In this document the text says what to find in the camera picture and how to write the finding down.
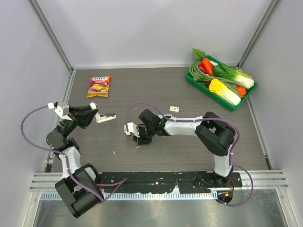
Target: carrot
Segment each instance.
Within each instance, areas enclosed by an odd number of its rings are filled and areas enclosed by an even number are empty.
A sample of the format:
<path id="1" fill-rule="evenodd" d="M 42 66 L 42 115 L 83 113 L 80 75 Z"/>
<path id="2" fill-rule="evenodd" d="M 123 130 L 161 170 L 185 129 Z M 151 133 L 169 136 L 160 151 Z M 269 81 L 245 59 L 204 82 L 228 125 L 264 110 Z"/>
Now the carrot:
<path id="1" fill-rule="evenodd" d="M 208 58 L 204 58 L 204 59 L 202 60 L 202 65 L 204 66 L 206 72 L 207 72 L 210 76 L 214 76 L 214 75 L 213 75 L 214 69 L 213 69 L 213 66 L 212 66 L 212 64 L 210 63 L 210 61 L 209 61 Z"/>
<path id="2" fill-rule="evenodd" d="M 246 96 L 246 94 L 247 94 L 247 91 L 246 91 L 246 89 L 244 87 L 237 86 L 237 91 L 240 92 L 240 96 L 242 98 L 244 98 Z"/>

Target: green tray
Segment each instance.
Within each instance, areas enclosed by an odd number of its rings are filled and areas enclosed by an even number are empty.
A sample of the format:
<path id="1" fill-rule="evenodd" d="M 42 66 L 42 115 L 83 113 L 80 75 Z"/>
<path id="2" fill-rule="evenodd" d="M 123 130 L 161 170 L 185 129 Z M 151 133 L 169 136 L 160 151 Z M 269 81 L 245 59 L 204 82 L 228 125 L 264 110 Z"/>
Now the green tray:
<path id="1" fill-rule="evenodd" d="M 214 61 L 216 63 L 220 63 L 218 60 L 216 60 L 215 58 L 211 57 L 211 56 L 206 56 L 209 60 Z M 222 99 L 220 96 L 216 95 L 213 92 L 210 92 L 208 90 L 207 87 L 205 87 L 203 84 L 199 83 L 199 82 L 195 82 L 195 80 L 193 79 L 193 77 L 191 76 L 191 74 L 189 72 L 186 73 L 186 81 L 188 83 L 190 83 L 192 86 L 198 88 L 200 91 L 202 91 L 204 94 L 206 94 L 208 97 L 212 98 L 214 101 L 218 102 L 220 105 L 222 105 L 223 107 L 225 107 L 226 109 L 228 109 L 229 111 L 234 111 L 237 110 L 248 98 L 248 96 L 251 95 L 252 91 L 256 89 L 256 87 L 258 86 L 256 83 L 255 85 L 251 88 L 247 90 L 247 95 L 241 100 L 241 102 L 237 105 L 234 106 L 232 104 L 230 104 L 229 102 L 225 101 L 224 99 Z"/>

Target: white wall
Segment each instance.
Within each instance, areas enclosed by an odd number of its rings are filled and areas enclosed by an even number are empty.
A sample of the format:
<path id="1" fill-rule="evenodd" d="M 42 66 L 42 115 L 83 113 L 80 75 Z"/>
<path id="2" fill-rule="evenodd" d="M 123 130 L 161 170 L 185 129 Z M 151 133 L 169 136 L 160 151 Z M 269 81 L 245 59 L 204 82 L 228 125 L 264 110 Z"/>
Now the white wall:
<path id="1" fill-rule="evenodd" d="M 303 1 L 281 1 L 244 70 L 259 87 L 254 111 L 272 163 L 282 169 L 298 214 L 303 213 Z"/>
<path id="2" fill-rule="evenodd" d="M 30 110 L 60 100 L 68 71 L 26 0 L 2 1 L 0 7 L 0 220 L 19 227 L 34 172 L 47 154 L 28 145 L 20 122 Z M 26 134 L 41 146 L 55 114 L 43 110 L 28 119 Z"/>
<path id="3" fill-rule="evenodd" d="M 271 0 L 38 0 L 75 67 L 238 63 Z"/>

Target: metal pole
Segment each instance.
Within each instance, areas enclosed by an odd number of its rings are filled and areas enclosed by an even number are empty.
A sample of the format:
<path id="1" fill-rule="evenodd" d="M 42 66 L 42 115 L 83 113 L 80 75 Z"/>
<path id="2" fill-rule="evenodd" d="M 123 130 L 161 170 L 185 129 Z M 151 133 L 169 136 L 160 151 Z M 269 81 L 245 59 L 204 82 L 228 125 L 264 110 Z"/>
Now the metal pole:
<path id="1" fill-rule="evenodd" d="M 34 12 L 36 13 L 38 19 L 40 20 L 43 28 L 45 29 L 46 33 L 48 34 L 49 38 L 51 39 L 54 47 L 56 48 L 56 50 L 58 51 L 59 55 L 61 56 L 62 60 L 64 61 L 64 64 L 66 65 L 68 71 L 70 73 L 72 73 L 72 66 L 70 64 L 70 62 L 68 61 L 61 45 L 59 44 L 59 41 L 57 39 L 57 37 L 55 36 L 51 26 L 49 25 L 44 13 L 42 12 L 38 2 L 36 0 L 28 0 L 28 2 L 30 3 L 30 5 L 32 6 Z"/>
<path id="2" fill-rule="evenodd" d="M 271 16 L 275 12 L 275 10 L 278 7 L 280 2 L 281 2 L 281 0 L 272 0 L 271 1 L 271 3 L 269 5 L 269 7 L 267 8 L 261 22 L 259 23 L 259 25 L 257 27 L 257 30 L 255 31 L 255 34 L 252 36 L 252 38 L 250 40 L 250 43 L 246 47 L 246 50 L 245 50 L 244 54 L 242 55 L 242 57 L 240 59 L 240 62 L 238 63 L 238 68 L 241 68 L 243 66 L 243 64 L 246 61 L 247 57 L 249 56 L 252 48 L 256 44 L 256 42 L 259 39 L 262 31 L 264 30 L 265 26 L 269 22 L 269 19 L 271 18 Z"/>

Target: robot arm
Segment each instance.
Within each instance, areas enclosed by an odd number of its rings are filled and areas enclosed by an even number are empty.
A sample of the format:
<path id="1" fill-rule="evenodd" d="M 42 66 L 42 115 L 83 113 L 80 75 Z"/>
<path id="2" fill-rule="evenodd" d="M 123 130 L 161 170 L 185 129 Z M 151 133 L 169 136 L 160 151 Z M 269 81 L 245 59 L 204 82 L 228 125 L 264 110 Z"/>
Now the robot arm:
<path id="1" fill-rule="evenodd" d="M 63 174 L 62 179 L 55 184 L 55 188 L 73 216 L 78 218 L 97 205 L 99 200 L 95 195 L 78 186 L 70 178 L 66 159 L 68 158 L 71 174 L 81 184 L 89 187 L 103 198 L 102 192 L 97 186 L 101 179 L 98 171 L 90 163 L 81 166 L 79 146 L 73 138 L 68 139 L 67 137 L 77 126 L 82 129 L 87 128 L 94 118 L 96 118 L 97 123 L 101 123 L 115 119 L 116 116 L 114 112 L 100 115 L 95 103 L 91 103 L 88 106 L 73 107 L 68 106 L 66 103 L 58 102 L 49 106 L 50 108 L 55 108 L 55 112 L 63 119 L 46 137 L 46 143 L 49 146 L 65 154 L 56 154 L 62 161 Z"/>
<path id="2" fill-rule="evenodd" d="M 221 185 L 230 183 L 232 166 L 229 162 L 229 149 L 234 141 L 235 130 L 220 121 L 197 122 L 198 119 L 203 118 L 219 118 L 212 112 L 207 112 L 204 116 L 196 118 L 176 118 L 172 115 L 166 115 L 166 117 L 171 121 L 146 109 L 139 115 L 143 124 L 128 123 L 129 130 L 127 131 L 126 126 L 124 126 L 124 131 L 128 136 L 132 133 L 133 139 L 138 145 L 151 143 L 154 135 L 196 136 L 214 154 L 214 174 L 217 183 Z"/>

